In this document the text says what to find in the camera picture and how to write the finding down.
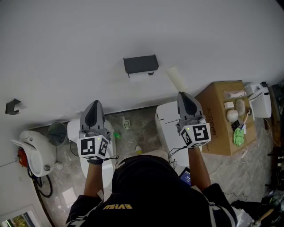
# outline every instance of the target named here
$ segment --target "green toy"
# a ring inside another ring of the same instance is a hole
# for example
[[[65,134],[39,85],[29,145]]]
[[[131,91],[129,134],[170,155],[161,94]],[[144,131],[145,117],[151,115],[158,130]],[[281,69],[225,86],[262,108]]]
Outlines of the green toy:
[[[118,133],[114,133],[114,137],[115,137],[116,139],[120,139],[120,138],[121,138],[121,135],[118,134]]]
[[[238,147],[241,146],[245,139],[244,139],[245,135],[244,135],[244,130],[237,128],[234,132],[234,144],[237,145]]]

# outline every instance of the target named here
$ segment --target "trash can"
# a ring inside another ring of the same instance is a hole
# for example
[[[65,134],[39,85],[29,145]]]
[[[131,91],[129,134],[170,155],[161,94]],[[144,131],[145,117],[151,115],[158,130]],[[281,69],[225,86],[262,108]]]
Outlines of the trash can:
[[[67,128],[61,122],[54,122],[47,131],[49,142],[54,146],[59,146],[67,140]]]

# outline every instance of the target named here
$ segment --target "white roll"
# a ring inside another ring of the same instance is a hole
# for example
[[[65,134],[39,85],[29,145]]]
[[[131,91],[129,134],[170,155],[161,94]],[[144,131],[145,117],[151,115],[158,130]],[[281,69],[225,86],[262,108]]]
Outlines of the white roll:
[[[176,67],[169,68],[166,73],[168,74],[169,78],[171,79],[178,91],[183,92],[188,88],[185,85],[183,79],[180,77]]]

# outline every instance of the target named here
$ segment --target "toilet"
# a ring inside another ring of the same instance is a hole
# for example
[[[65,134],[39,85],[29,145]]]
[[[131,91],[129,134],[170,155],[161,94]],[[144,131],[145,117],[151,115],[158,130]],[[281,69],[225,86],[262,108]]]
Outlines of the toilet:
[[[106,158],[112,157],[116,155],[115,149],[115,138],[114,138],[114,129],[109,121],[105,120],[104,122],[105,128],[111,132],[110,134],[110,144],[106,150]],[[67,124],[67,136],[69,140],[77,143],[77,139],[79,138],[79,130],[80,130],[80,119],[75,119],[70,121]],[[87,178],[89,163],[86,158],[80,158],[81,169]],[[106,188],[112,181],[112,176],[115,170],[115,159],[109,159],[103,162],[103,187]]]
[[[176,148],[185,146],[185,142],[178,134],[176,124],[180,120],[178,114],[178,102],[169,102],[159,105],[156,109],[155,123],[158,131],[158,136],[164,150],[169,153]],[[177,165],[182,167],[189,166],[188,149],[183,148],[176,152],[170,161],[176,160]]]
[[[271,101],[267,84],[249,84],[245,87],[245,91],[252,108],[253,121],[256,117],[271,117]]]
[[[20,134],[20,140],[11,141],[25,150],[29,167],[35,176],[45,176],[55,168],[56,147],[39,132],[26,130]]]

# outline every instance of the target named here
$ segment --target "person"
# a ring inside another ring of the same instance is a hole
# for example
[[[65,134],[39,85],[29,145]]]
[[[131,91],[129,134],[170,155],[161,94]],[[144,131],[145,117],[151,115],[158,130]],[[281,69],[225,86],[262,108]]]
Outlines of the person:
[[[174,222],[235,227],[236,214],[220,186],[211,184],[199,148],[188,149],[188,156],[192,187],[168,161],[145,153],[119,163],[107,201],[102,200],[102,162],[90,161],[84,195],[72,205],[66,226]]]

